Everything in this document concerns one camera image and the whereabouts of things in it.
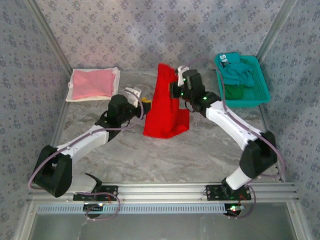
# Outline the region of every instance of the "red cloth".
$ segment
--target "red cloth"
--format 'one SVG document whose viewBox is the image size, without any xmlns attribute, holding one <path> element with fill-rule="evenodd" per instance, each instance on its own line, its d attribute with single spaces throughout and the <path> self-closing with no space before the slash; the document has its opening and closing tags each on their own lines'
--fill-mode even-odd
<svg viewBox="0 0 320 240">
<path fill-rule="evenodd" d="M 152 99 L 151 110 L 146 115 L 143 135 L 168 139 L 189 130 L 189 114 L 187 109 L 179 109 L 179 99 L 171 98 L 169 86 L 176 82 L 175 70 L 160 63 L 158 76 Z"/>
</svg>

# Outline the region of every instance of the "pink cloth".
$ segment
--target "pink cloth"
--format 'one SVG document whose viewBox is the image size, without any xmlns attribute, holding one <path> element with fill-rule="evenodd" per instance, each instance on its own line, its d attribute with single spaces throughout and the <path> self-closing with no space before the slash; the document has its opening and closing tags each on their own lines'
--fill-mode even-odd
<svg viewBox="0 0 320 240">
<path fill-rule="evenodd" d="M 72 99 L 82 99 L 96 96 L 111 97 L 114 91 L 116 75 L 112 69 L 94 71 L 79 71 L 73 73 Z"/>
</svg>

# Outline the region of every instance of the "wall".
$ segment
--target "wall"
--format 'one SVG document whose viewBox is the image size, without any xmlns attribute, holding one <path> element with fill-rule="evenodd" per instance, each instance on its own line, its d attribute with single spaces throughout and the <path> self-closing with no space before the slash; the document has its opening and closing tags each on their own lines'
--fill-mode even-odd
<svg viewBox="0 0 320 240">
<path fill-rule="evenodd" d="M 0 239 L 10 239 L 39 150 L 49 144 L 67 76 L 23 0 L 0 1 Z"/>
<path fill-rule="evenodd" d="M 272 99 L 267 122 L 296 182 L 315 239 L 320 239 L 320 3 L 299 0 L 263 71 Z"/>
<path fill-rule="evenodd" d="M 255 55 L 282 0 L 35 0 L 73 68 Z"/>
</svg>

